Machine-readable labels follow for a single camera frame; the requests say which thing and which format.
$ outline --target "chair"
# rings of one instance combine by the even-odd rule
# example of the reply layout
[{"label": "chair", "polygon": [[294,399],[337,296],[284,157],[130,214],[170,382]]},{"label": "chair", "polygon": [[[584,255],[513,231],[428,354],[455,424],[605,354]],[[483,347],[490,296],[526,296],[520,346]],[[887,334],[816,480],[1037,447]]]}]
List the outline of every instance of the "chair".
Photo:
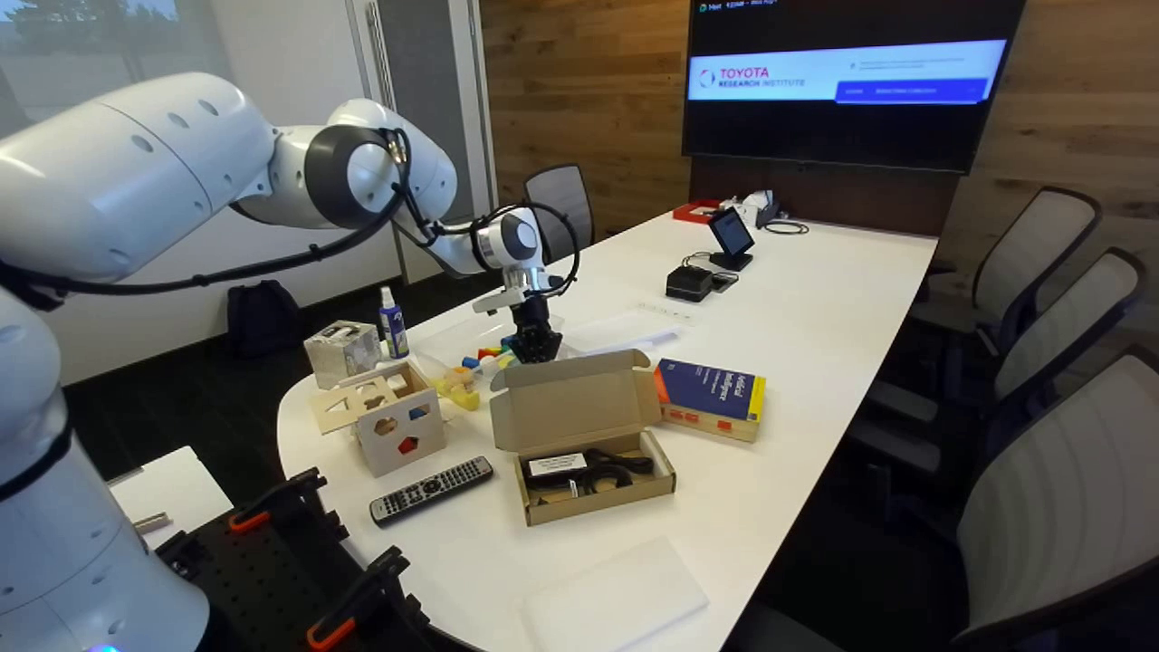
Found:
[{"label": "chair", "polygon": [[585,188],[584,188],[584,173],[578,167],[547,167],[537,171],[526,180],[526,201],[537,211],[541,223],[541,237],[542,237],[542,262],[558,262],[567,258],[574,250],[584,250],[591,244],[591,203],[585,203]]},{"label": "chair", "polygon": [[1043,281],[1092,231],[1098,217],[1092,201],[1038,188],[981,258],[967,305],[921,301],[910,313],[887,370],[905,374],[905,358],[928,358],[931,382],[940,386],[960,376],[979,352],[1002,354],[1031,322]]},{"label": "chair", "polygon": [[[1131,584],[1159,568],[1155,424],[1155,364],[1131,352],[1027,424],[979,475],[955,523],[960,575],[946,588],[967,593],[952,649],[1054,640],[1062,626],[1126,599]],[[782,620],[754,626],[757,636],[736,649],[766,649],[759,636],[772,637]]]},{"label": "chair", "polygon": [[928,399],[876,382],[851,447],[935,489],[960,489],[1009,433],[1054,403],[1054,376],[1113,331],[1137,296],[1143,267],[1100,255],[1002,354],[981,403]]}]

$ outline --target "robotic manipulator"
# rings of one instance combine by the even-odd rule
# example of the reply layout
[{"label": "robotic manipulator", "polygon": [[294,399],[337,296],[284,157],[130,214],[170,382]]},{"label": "robotic manipulator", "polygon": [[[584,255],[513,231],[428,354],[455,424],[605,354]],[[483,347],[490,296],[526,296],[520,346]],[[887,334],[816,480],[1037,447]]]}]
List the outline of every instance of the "robotic manipulator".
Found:
[{"label": "robotic manipulator", "polygon": [[455,171],[412,125],[344,101],[270,127],[240,87],[188,72],[101,95],[0,143],[0,649],[195,649],[205,599],[164,568],[72,441],[63,352],[28,305],[118,282],[235,206],[265,226],[395,223],[451,275],[502,273],[512,347],[553,358],[530,206],[440,226]]}]

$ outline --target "cardboard box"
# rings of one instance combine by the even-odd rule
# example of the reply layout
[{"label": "cardboard box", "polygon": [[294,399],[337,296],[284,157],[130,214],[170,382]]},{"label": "cardboard box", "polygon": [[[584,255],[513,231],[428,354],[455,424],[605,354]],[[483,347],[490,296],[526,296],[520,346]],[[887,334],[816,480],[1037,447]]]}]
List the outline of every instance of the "cardboard box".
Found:
[{"label": "cardboard box", "polygon": [[409,366],[337,386],[314,399],[320,429],[350,429],[370,475],[386,475],[444,447],[438,395]]},{"label": "cardboard box", "polygon": [[337,320],[304,340],[320,387],[333,387],[344,376],[372,370],[383,352],[372,322]]},{"label": "cardboard box", "polygon": [[492,392],[495,447],[519,458],[530,527],[676,489],[676,473],[649,433],[659,424],[649,354],[513,366]]},{"label": "cardboard box", "polygon": [[766,382],[757,374],[659,358],[655,392],[670,424],[754,441],[764,419]]}]

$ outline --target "conference table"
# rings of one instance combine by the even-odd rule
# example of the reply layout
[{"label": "conference table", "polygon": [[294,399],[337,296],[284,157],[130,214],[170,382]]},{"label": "conference table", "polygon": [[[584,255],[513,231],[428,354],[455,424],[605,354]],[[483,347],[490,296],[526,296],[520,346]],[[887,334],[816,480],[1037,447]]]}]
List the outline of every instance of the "conference table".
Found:
[{"label": "conference table", "polygon": [[[754,241],[754,262],[728,291],[698,305],[670,301],[667,273],[716,244],[705,226],[659,214],[585,246],[578,282],[550,301],[565,334],[560,358],[636,347],[649,358],[766,376],[757,441],[655,429],[676,467],[670,498],[526,527],[513,458],[492,447],[484,403],[473,413],[440,403],[444,451],[372,480],[350,433],[320,433],[310,376],[279,403],[284,473],[320,467],[328,480],[322,502],[344,520],[354,561],[398,549],[409,558],[401,588],[421,599],[433,626],[477,649],[526,652],[550,649],[547,640],[600,649],[612,644],[605,630],[635,636],[614,640],[629,649],[722,649],[851,429],[939,244],[821,223],[811,223],[807,237],[754,231]],[[508,334],[508,313],[473,316],[460,305],[409,331],[412,366],[438,376]],[[490,458],[495,480],[386,529],[370,523],[372,498],[471,458]],[[663,568],[692,584],[680,584],[680,599],[655,593],[667,584],[636,575],[622,558],[670,558]],[[591,599],[565,591],[600,568],[614,568],[620,581],[585,588],[596,591]],[[567,617],[537,608],[567,607],[560,593],[578,593],[584,607]]]}]

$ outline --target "book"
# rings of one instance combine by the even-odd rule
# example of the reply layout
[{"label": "book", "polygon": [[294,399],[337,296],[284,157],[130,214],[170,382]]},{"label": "book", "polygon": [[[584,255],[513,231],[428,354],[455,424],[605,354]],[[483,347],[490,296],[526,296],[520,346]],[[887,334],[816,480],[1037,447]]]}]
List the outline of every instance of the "book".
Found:
[{"label": "book", "polygon": [[686,358],[655,364],[663,416],[695,433],[754,441],[759,434],[766,382]]}]

